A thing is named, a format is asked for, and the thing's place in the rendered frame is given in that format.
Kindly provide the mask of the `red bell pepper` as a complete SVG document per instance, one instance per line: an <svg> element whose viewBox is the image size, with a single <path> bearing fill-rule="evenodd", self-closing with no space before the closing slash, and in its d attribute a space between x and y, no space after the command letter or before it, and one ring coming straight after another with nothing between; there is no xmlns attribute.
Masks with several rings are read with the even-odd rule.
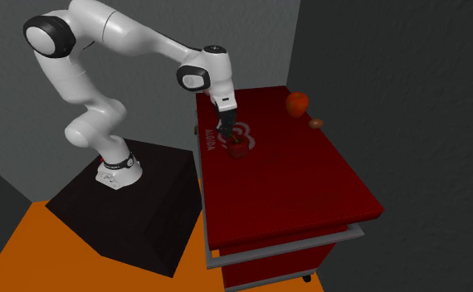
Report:
<svg viewBox="0 0 473 292"><path fill-rule="evenodd" d="M227 153L231 158L244 158L249 154L249 139L245 136L232 135L227 140Z"/></svg>

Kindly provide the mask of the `red apple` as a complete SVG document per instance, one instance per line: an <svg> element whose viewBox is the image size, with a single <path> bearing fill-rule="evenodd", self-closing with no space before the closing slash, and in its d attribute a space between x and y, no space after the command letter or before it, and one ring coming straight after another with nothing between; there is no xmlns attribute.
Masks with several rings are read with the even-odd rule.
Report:
<svg viewBox="0 0 473 292"><path fill-rule="evenodd" d="M289 116L301 117L309 106L309 98L306 94L296 91L290 93L285 99L285 107Z"/></svg>

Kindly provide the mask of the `red chest freezer cart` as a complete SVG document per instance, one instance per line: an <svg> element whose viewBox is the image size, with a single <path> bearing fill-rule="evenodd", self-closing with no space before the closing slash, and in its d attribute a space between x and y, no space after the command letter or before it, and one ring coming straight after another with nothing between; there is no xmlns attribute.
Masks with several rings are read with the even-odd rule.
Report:
<svg viewBox="0 0 473 292"><path fill-rule="evenodd" d="M209 98L197 100L207 265L224 292L300 277L310 280L334 245L360 237L383 207L333 144L288 115L284 86L238 90L235 134L244 158L227 152Z"/></svg>

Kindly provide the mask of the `black robot stand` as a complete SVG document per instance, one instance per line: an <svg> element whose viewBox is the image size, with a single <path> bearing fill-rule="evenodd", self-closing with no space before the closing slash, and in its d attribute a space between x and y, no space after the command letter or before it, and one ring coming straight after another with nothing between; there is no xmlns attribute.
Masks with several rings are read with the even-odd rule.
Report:
<svg viewBox="0 0 473 292"><path fill-rule="evenodd" d="M100 255L172 277L202 210L193 152L128 140L142 177L114 190L95 158L46 205Z"/></svg>

